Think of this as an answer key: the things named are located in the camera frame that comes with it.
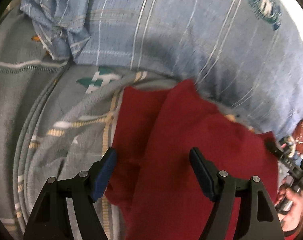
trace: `blue logo print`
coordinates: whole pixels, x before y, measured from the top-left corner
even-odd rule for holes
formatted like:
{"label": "blue logo print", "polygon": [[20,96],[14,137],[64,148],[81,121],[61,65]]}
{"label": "blue logo print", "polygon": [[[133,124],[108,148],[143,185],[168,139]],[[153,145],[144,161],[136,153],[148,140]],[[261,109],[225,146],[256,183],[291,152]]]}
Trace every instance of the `blue logo print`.
{"label": "blue logo print", "polygon": [[275,0],[249,0],[249,4],[257,18],[272,24],[274,30],[280,27],[281,10]]}

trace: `metal pivot screw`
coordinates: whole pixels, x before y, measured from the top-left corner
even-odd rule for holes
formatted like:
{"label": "metal pivot screw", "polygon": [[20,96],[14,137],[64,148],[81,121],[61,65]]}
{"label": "metal pivot screw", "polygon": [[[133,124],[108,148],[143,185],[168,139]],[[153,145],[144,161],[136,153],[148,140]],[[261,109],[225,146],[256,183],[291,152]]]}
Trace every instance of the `metal pivot screw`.
{"label": "metal pivot screw", "polygon": [[228,176],[228,172],[227,171],[220,171],[219,175],[222,177],[227,177]]}
{"label": "metal pivot screw", "polygon": [[47,180],[47,182],[48,182],[49,184],[52,184],[52,183],[55,182],[55,180],[56,180],[55,177],[50,177],[50,178]]}
{"label": "metal pivot screw", "polygon": [[81,177],[81,178],[84,178],[84,177],[86,177],[88,175],[88,172],[87,171],[81,171],[80,173],[79,173],[79,176]]}
{"label": "metal pivot screw", "polygon": [[254,182],[259,182],[260,181],[260,178],[258,176],[253,176],[253,181]]}

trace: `red patterned fabric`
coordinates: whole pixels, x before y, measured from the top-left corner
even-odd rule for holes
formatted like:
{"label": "red patterned fabric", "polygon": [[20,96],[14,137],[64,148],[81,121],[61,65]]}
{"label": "red patterned fabric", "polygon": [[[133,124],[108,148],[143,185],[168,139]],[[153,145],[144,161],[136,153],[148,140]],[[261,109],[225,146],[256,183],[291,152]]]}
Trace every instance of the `red patterned fabric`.
{"label": "red patterned fabric", "polygon": [[[265,138],[272,134],[258,136],[227,120],[192,81],[166,91],[126,88],[113,142],[119,160],[106,191],[121,208],[126,240],[198,240],[213,204],[189,164],[192,147],[234,177],[259,176],[275,200],[277,160]],[[239,204],[226,239],[233,238]]]}

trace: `human hand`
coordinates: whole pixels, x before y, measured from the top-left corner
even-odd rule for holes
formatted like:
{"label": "human hand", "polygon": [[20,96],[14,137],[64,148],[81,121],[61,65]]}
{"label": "human hand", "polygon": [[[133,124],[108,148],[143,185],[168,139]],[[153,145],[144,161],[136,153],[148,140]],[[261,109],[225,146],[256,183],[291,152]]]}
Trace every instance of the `human hand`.
{"label": "human hand", "polygon": [[287,215],[278,214],[279,220],[282,222],[283,231],[291,231],[294,230],[300,220],[300,215],[303,208],[303,193],[296,193],[292,191],[290,188],[286,188],[286,185],[282,185],[279,188],[279,192],[277,194],[276,205],[286,196],[288,200],[293,202],[290,211]]}

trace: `blue gripper pad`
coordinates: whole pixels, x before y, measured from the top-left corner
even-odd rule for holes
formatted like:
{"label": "blue gripper pad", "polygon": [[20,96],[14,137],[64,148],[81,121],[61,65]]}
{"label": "blue gripper pad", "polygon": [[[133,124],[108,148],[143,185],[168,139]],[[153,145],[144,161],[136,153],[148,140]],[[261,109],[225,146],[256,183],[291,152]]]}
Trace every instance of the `blue gripper pad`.
{"label": "blue gripper pad", "polygon": [[90,197],[93,202],[96,202],[104,195],[116,163],[116,150],[114,148],[109,148],[102,159],[99,162],[95,162],[89,169],[92,189]]}

